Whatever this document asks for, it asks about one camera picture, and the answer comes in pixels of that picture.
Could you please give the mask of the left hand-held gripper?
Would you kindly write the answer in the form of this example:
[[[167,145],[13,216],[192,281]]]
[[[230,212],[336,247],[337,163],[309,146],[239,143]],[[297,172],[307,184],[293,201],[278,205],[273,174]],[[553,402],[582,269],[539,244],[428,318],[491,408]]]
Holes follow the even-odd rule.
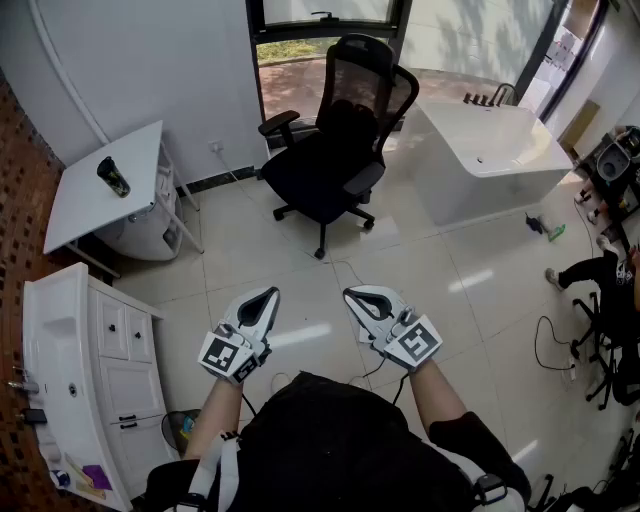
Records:
[[[263,287],[235,298],[225,320],[208,332],[198,363],[217,379],[243,384],[271,354],[267,335],[273,328],[280,304],[280,290]],[[244,328],[254,328],[254,334]]]

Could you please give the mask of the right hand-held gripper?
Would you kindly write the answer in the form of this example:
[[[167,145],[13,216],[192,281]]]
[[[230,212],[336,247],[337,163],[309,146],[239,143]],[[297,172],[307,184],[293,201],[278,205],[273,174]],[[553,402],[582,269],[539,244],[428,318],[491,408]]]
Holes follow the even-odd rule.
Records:
[[[372,347],[408,372],[429,361],[443,340],[426,315],[418,316],[391,288],[358,285],[345,288],[343,299]]]

